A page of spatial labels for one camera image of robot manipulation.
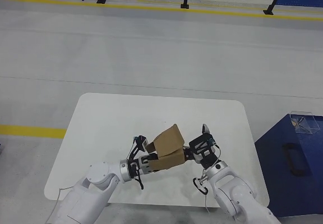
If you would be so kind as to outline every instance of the clear plastic container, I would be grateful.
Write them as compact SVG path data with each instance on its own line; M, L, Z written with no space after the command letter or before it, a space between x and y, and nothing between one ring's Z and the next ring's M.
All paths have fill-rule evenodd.
M311 112L292 111L290 113L292 125L295 127L296 133L314 134L320 127Z

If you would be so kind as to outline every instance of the black post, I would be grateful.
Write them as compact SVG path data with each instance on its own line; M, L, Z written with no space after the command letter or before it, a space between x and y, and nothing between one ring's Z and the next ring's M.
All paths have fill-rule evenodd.
M276 5L276 3L278 2L278 0L273 0L272 4L270 4L267 8L267 10L262 10L264 12L265 15L273 15L273 9L274 6Z
M188 0L184 0L183 4L180 5L180 8L189 9Z

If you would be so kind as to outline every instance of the handle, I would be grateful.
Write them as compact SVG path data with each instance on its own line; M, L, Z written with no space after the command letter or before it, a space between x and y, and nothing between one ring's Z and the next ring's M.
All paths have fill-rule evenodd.
M290 168L290 171L292 173L292 175L294 176L297 176L297 177L300 177L300 176L306 176L306 171L305 170L301 170L301 169L296 169L295 168L295 165L292 161L292 158L291 158L291 154L289 152L289 150L293 150L295 149L295 144L294 143L286 143L282 146L282 149L285 153L285 157L286 157L286 160L287 160L287 164Z

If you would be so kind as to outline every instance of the blue box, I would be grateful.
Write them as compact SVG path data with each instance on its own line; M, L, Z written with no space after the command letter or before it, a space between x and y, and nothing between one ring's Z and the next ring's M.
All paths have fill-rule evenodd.
M323 214L323 116L314 118L313 134L297 133L288 114L255 142L277 217Z

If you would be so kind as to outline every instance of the white floor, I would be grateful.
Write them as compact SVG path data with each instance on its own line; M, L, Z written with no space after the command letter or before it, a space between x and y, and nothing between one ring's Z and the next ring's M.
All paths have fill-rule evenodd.
M0 124L67 128L85 92L238 100L257 140L292 110L323 115L323 22L0 2ZM43 223L61 140L0 142L0 223ZM224 219L121 204L103 214L98 223Z

